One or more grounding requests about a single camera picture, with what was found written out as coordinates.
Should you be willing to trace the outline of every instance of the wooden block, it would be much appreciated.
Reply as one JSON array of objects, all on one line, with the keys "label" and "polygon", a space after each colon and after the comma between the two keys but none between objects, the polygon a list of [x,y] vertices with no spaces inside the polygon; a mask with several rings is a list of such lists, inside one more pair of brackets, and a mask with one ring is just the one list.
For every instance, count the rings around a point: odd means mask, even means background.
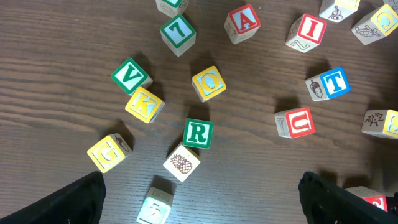
[{"label": "wooden block", "polygon": [[367,111],[362,132],[380,138],[398,139],[398,112],[394,110]]},{"label": "wooden block", "polygon": [[331,100],[351,91],[346,74],[341,67],[309,78],[305,84],[313,101]]},{"label": "wooden block", "polygon": [[286,46],[307,53],[320,45],[327,23],[321,19],[304,14],[290,28]]},{"label": "wooden block", "polygon": [[131,58],[127,59],[113,74],[112,79],[128,94],[142,86],[148,88],[153,80],[148,74]]},{"label": "wooden block", "polygon": [[120,134],[110,134],[91,147],[87,154],[102,173],[127,158],[132,150]]},{"label": "wooden block", "polygon": [[160,28],[163,41],[176,56],[181,56],[197,39],[197,33],[189,22],[180,14]]},{"label": "wooden block", "polygon": [[180,143],[168,156],[163,166],[179,181],[184,182],[199,164],[198,155]]},{"label": "wooden block", "polygon": [[192,85],[202,102],[206,102],[226,90],[223,77],[215,66],[194,75]]},{"label": "wooden block", "polygon": [[287,110],[274,116],[281,137],[298,138],[315,133],[310,108]]},{"label": "wooden block", "polygon": [[323,0],[319,17],[341,22],[358,10],[361,0]]},{"label": "wooden block", "polygon": [[189,5],[189,0],[156,0],[157,9],[160,12],[174,18],[183,14]]},{"label": "wooden block", "polygon": [[164,224],[172,209],[173,195],[151,187],[137,216],[141,224]]},{"label": "wooden block", "polygon": [[251,4],[230,12],[224,24],[224,28],[233,44],[252,37],[260,26],[261,22]]},{"label": "wooden block", "polygon": [[126,111],[149,124],[154,122],[163,107],[164,102],[161,99],[143,87],[139,87],[127,103]]},{"label": "wooden block", "polygon": [[211,135],[213,134],[213,123],[197,119],[187,119],[182,144],[188,147],[209,149]]},{"label": "wooden block", "polygon": [[385,4],[363,17],[351,31],[362,44],[368,45],[387,37],[397,27],[397,13]]},{"label": "wooden block", "polygon": [[377,208],[388,212],[385,195],[380,194],[379,192],[369,189],[367,187],[351,187],[345,190],[371,203]]}]

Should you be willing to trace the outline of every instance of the wood grain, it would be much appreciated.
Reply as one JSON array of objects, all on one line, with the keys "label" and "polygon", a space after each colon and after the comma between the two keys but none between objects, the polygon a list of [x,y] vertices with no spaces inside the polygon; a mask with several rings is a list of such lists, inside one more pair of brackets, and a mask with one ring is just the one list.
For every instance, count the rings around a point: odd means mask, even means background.
[{"label": "wood grain", "polygon": [[[297,186],[308,170],[392,194],[397,141],[362,134],[361,124],[368,108],[398,110],[398,31],[367,46],[350,31],[381,1],[329,22],[307,54],[284,41],[304,12],[318,15],[319,0],[246,2],[262,27],[233,45],[223,24],[244,1],[191,0],[184,16],[197,42],[177,58],[160,38],[169,18],[154,1],[0,1],[0,217],[96,170],[86,151],[113,131],[134,152],[104,175],[101,223],[134,223],[151,185],[174,192],[167,223],[306,223]],[[111,79],[128,57],[166,102],[154,124],[124,110],[129,96]],[[191,77],[212,65],[227,90],[201,103]],[[345,69],[351,93],[313,102],[304,80],[335,67]],[[304,106],[316,133],[278,137],[274,112]],[[202,163],[180,183],[162,164],[187,117],[210,119],[215,129]]]}]

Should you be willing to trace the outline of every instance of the pineapple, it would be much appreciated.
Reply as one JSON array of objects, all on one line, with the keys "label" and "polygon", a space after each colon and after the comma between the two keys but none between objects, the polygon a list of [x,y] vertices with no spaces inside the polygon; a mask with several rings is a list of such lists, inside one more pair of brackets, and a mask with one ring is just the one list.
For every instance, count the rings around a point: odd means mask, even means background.
[{"label": "pineapple", "polygon": [[170,159],[170,162],[177,168],[182,174],[187,174],[192,170],[192,163],[185,159],[185,157],[178,154],[174,155]]}]

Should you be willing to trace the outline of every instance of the small illustration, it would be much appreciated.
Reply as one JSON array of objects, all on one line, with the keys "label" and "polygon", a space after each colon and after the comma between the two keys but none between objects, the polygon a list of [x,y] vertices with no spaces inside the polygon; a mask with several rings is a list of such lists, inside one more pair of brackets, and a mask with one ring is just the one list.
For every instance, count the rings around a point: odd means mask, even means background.
[{"label": "small illustration", "polygon": [[322,92],[322,89],[321,89],[321,86],[319,85],[319,83],[311,80],[310,88],[313,91],[313,94],[315,94],[315,96],[317,96],[318,98],[322,98],[323,92]]},{"label": "small illustration", "polygon": [[185,157],[178,154],[171,158],[170,162],[177,168],[182,174],[187,174],[192,170],[192,163],[185,159]]},{"label": "small illustration", "polygon": [[373,123],[376,126],[379,126],[377,124],[377,122],[384,121],[382,118],[383,118],[383,114],[375,113],[375,114],[372,114],[371,116],[369,116],[369,118],[367,120],[365,120],[365,122],[370,122],[371,123],[371,125],[369,125],[369,127],[372,126]]},{"label": "small illustration", "polygon": [[118,144],[126,151],[129,152],[128,147],[126,146],[126,144],[124,143],[124,141],[116,136],[116,141],[118,142]]},{"label": "small illustration", "polygon": [[380,37],[380,34],[378,34],[379,30],[374,28],[371,29],[368,25],[365,25],[365,28],[360,29],[359,27],[355,27],[355,33],[359,34],[363,37],[373,37],[373,36],[378,36]]},{"label": "small illustration", "polygon": [[338,10],[338,6],[335,6],[335,11],[331,13],[331,16],[329,16],[329,19],[333,20],[340,20],[343,19],[343,16],[341,15],[341,11]]}]

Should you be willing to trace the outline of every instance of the animal picture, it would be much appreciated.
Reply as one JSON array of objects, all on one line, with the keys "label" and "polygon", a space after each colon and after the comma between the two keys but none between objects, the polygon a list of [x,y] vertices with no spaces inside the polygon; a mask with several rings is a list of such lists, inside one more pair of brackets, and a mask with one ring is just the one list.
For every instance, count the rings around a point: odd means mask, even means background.
[{"label": "animal picture", "polygon": [[375,113],[375,114],[372,114],[371,116],[369,116],[368,119],[365,120],[365,122],[371,123],[371,124],[369,125],[369,127],[371,127],[373,123],[374,123],[376,126],[379,126],[379,125],[377,124],[377,122],[379,122],[379,121],[384,121],[382,118],[383,118],[383,114]]}]

